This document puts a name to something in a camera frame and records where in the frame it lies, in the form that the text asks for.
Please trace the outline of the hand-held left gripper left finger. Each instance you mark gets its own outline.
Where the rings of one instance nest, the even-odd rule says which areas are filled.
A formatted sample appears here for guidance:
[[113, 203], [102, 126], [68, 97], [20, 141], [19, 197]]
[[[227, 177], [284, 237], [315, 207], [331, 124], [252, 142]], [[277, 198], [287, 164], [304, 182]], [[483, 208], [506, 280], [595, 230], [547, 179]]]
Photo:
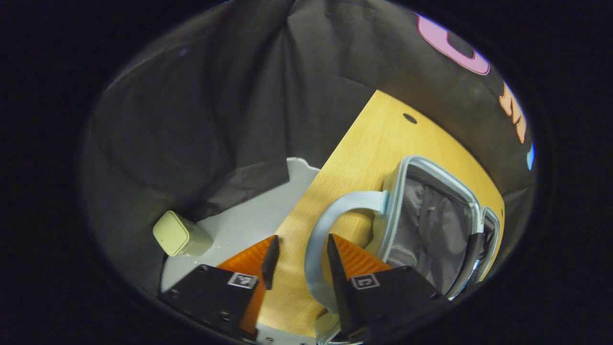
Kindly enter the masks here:
[[254, 342], [263, 297], [273, 287], [279, 255], [279, 238], [270, 236], [217, 266], [198, 265], [158, 297], [217, 334]]

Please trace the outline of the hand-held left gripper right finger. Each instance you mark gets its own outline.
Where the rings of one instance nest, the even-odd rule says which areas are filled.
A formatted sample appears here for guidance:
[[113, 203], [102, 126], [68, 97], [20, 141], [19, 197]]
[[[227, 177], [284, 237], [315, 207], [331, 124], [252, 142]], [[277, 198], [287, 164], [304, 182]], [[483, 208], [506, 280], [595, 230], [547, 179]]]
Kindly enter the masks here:
[[394, 343], [451, 307], [415, 269], [392, 268], [337, 234], [329, 235], [328, 258], [341, 339]]

